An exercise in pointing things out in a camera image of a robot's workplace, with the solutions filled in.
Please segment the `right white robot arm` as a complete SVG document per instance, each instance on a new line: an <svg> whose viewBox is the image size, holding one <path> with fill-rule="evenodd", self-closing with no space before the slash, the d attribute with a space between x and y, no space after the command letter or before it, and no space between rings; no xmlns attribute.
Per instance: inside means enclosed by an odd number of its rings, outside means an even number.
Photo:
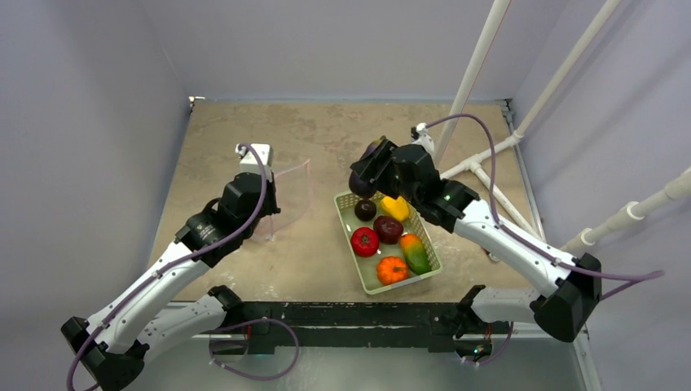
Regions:
<svg viewBox="0 0 691 391"><path fill-rule="evenodd" d="M383 138L354 162L351 173L386 196L401 196L428 223L480 245L530 284L526 292L481 289L457 310L470 332L490 322L535 323L553 338L571 342L602 299L601 262L553 248L510 221L461 182L441 178L421 146Z"/></svg>

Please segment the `dark purple plum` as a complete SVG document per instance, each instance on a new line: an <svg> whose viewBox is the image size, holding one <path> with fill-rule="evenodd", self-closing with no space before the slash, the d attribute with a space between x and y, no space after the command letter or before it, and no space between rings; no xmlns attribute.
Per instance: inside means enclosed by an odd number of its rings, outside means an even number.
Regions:
<svg viewBox="0 0 691 391"><path fill-rule="evenodd" d="M377 206L371 200L359 200L354 206L354 214L362 222L370 222L377 215Z"/></svg>

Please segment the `green orange mango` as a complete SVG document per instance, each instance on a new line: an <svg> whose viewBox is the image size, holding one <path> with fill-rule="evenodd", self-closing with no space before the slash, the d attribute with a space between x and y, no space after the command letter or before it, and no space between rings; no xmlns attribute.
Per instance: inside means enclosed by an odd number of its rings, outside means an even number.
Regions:
<svg viewBox="0 0 691 391"><path fill-rule="evenodd" d="M400 237L399 245L408 268L417 275L429 273L432 270L429 257L422 240L414 234Z"/></svg>

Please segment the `purple eggplant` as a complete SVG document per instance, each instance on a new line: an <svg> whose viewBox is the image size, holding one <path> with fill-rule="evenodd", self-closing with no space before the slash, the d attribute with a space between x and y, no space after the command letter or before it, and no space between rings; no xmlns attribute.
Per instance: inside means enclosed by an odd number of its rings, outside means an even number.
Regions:
<svg viewBox="0 0 691 391"><path fill-rule="evenodd" d="M372 141L365 149L365 152L360 156L360 160L370 156L384 140L385 136L381 136ZM360 179L355 171L350 172L348 185L353 194L363 199L371 199L376 193L376 188L371 183Z"/></svg>

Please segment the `clear pink zip bag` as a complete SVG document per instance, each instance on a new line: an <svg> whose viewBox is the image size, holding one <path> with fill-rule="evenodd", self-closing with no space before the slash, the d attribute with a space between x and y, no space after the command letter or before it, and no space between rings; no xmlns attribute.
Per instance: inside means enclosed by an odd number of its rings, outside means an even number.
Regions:
<svg viewBox="0 0 691 391"><path fill-rule="evenodd" d="M281 211L261 219L252 237L257 242L275 241L283 231L306 215L314 196L310 159L275 172L275 188Z"/></svg>

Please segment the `black base frame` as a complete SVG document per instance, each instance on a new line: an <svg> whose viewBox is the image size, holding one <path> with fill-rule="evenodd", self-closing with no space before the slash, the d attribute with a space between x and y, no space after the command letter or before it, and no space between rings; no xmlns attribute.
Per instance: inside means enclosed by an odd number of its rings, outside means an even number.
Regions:
<svg viewBox="0 0 691 391"><path fill-rule="evenodd" d="M250 354L294 345L416 348L483 361L497 350L493 336L513 331L508 322L486 323L472 314L468 297L459 303L242 301L226 286L208 295L225 312L220 331L246 338Z"/></svg>

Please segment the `dark red apple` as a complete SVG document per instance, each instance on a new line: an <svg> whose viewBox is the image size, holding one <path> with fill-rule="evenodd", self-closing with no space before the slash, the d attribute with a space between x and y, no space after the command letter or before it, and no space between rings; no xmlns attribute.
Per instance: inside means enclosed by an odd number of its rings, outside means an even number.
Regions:
<svg viewBox="0 0 691 391"><path fill-rule="evenodd" d="M379 216L373 223L373 230L383 244L395 245L403 235L403 224L393 217Z"/></svg>

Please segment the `red tomato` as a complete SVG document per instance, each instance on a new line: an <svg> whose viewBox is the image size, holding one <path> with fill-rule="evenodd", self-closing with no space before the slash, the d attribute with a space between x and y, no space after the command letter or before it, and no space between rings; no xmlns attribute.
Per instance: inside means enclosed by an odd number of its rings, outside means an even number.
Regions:
<svg viewBox="0 0 691 391"><path fill-rule="evenodd" d="M369 227L360 227L350 237L350 245L356 256L371 257L377 253L380 240L377 233Z"/></svg>

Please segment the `white pipe frame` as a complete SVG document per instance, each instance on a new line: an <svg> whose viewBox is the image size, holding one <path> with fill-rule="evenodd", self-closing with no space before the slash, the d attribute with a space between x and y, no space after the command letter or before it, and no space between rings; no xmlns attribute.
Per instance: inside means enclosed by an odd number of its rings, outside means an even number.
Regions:
<svg viewBox="0 0 691 391"><path fill-rule="evenodd" d="M536 99L533 106L530 108L517 129L503 141L491 144L491 147L483 152L476 153L448 169L442 173L444 178L452 178L464 172L471 171L478 177L481 182L489 190L491 198L497 199L499 204L506 208L507 212L512 218L516 220L518 225L526 229L536 239L543 239L544 235L540 234L534 227L527 222L527 220L517 211L511 201L499 189L495 189L491 184L491 176L481 168L481 162L492 157L496 152L501 152L509 148L517 149L518 144L522 141L526 131L531 127L532 123L538 115L545 110L552 97L557 92L557 89L565 83L565 79L571 72L571 69L576 65L578 60L583 57L584 52L591 45L592 41L597 37L605 24L609 21L612 15L619 8L621 0L606 0L603 2L600 10L595 14L590 24L585 28L582 36L576 41L569 54L565 57L560 67L553 74L550 81L544 87L539 97ZM464 78L458 89L458 94L452 104L451 111L453 113L460 110L460 98L468 97L470 92L470 82L477 79L481 65L479 64L479 54L488 53L491 44L490 38L494 38L499 31L501 22L498 21L498 13L503 10L508 10L508 5L500 7L492 7L488 15L486 25L483 27L478 44L473 52L470 64L466 69ZM603 223L595 228L585 228L579 232L574 238L570 239L564 244L561 249L568 253L576 253L586 250L595 245L597 241L604 239L606 236L622 231L637 222L644 220L653 211L670 204L675 200L682 200L690 197L690 170L686 169L678 177L668 182L660 191L652 194L641 202L630 201L625 204L620 210L608 217Z"/></svg>

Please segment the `yellow bell pepper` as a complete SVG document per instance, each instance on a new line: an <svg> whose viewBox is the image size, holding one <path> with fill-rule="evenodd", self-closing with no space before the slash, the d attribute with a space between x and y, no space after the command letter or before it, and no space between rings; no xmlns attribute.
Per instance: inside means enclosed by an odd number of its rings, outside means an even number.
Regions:
<svg viewBox="0 0 691 391"><path fill-rule="evenodd" d="M380 201L380 207L385 216L391 217L399 222L405 222L411 216L408 202L401 196L398 198L384 196Z"/></svg>

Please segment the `green plastic basket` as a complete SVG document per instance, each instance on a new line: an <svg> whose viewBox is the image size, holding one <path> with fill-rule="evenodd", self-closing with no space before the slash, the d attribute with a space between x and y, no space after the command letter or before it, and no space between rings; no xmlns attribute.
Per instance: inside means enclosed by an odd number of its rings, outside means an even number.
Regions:
<svg viewBox="0 0 691 391"><path fill-rule="evenodd" d="M429 233L424 227L421 216L412 206L409 206L409 217L402 221L403 234L415 235L420 240L421 247L423 248L423 254L427 256L427 260L429 261L429 270L421 274L415 272L414 270L409 270L408 277L406 279L391 284L383 284L379 280L376 271L381 258L399 257L404 259L404 251L399 244L380 244L377 251L370 257L362 257L355 252L352 243L350 242L350 239L353 237L354 233L362 227L367 227L371 230L374 224L373 220L364 222L356 217L355 205L360 200L360 197L349 191L335 195L333 198L333 202L337 210L337 216L340 220L341 228L345 235L346 245L350 250L350 256L355 264L355 269L357 270L363 290L368 295L376 295L392 289L401 288L411 283L417 283L424 279L431 278L442 272L442 263L438 259L438 255L431 243Z"/></svg>

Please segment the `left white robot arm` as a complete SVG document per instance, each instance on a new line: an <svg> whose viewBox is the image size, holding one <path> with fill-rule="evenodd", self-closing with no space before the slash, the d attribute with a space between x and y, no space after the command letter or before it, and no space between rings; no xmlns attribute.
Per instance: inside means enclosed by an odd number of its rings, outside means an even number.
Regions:
<svg viewBox="0 0 691 391"><path fill-rule="evenodd" d="M66 387L82 365L92 389L122 390L160 354L200 332L232 333L243 322L238 297L225 286L167 316L159 313L190 283L249 239L259 221L280 209L270 169L237 174L220 197L192 215L157 261L122 294L88 318L60 328L75 353Z"/></svg>

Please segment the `small orange pumpkin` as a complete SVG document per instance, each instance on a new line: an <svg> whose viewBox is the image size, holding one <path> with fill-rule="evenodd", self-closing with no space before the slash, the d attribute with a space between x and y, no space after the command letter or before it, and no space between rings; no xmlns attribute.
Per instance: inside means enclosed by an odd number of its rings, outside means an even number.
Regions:
<svg viewBox="0 0 691 391"><path fill-rule="evenodd" d="M409 277L407 263L401 257L383 257L376 267L376 277L383 285L402 282Z"/></svg>

